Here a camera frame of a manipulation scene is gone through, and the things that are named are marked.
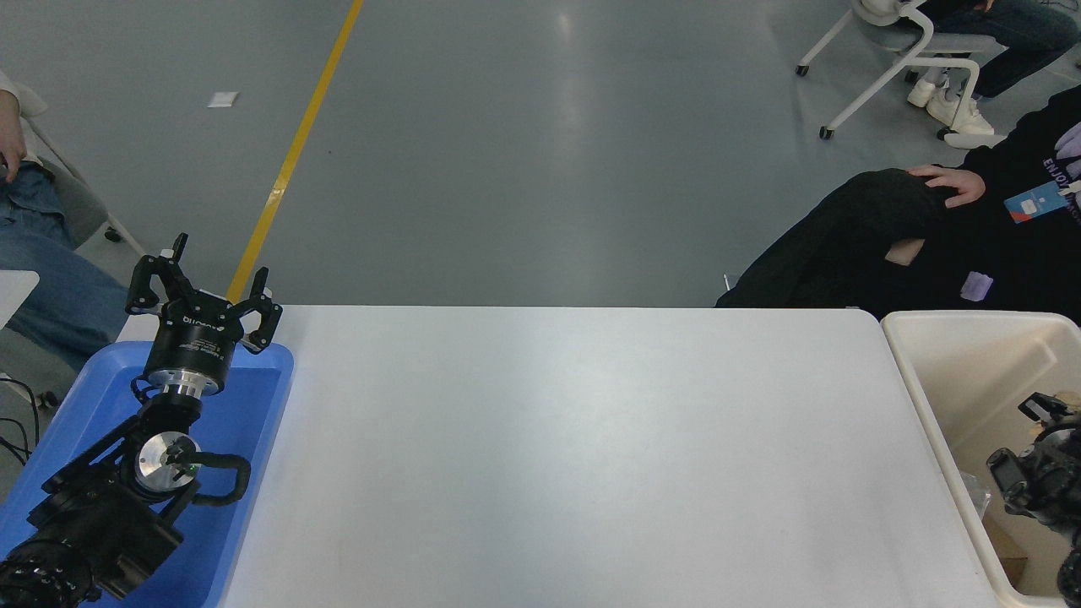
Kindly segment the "person's hand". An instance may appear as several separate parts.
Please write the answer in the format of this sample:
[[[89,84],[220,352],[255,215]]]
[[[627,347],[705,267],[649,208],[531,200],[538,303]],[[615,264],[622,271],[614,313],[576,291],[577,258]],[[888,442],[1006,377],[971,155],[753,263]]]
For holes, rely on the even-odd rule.
[[[19,100],[10,91],[1,90],[1,158],[6,183],[17,177],[26,154]]]
[[[942,195],[943,204],[947,209],[975,203],[987,193],[984,179],[973,171],[942,166],[915,166],[904,172],[922,180],[933,193]]]

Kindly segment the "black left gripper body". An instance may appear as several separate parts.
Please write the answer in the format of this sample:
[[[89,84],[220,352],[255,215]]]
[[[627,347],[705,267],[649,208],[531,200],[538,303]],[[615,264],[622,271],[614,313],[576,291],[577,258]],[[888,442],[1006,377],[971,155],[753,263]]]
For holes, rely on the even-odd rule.
[[[170,370],[189,371],[211,381],[224,381],[242,336],[242,326],[229,317],[227,300],[203,291],[193,299],[168,301],[152,342],[146,376]]]

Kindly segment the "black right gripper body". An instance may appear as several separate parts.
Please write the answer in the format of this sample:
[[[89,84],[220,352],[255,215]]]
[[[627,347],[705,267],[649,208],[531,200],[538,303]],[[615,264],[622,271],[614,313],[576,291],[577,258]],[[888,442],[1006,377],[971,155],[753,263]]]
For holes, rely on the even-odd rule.
[[[1040,432],[1024,457],[1031,516],[1040,523],[1078,523],[1078,425]]]

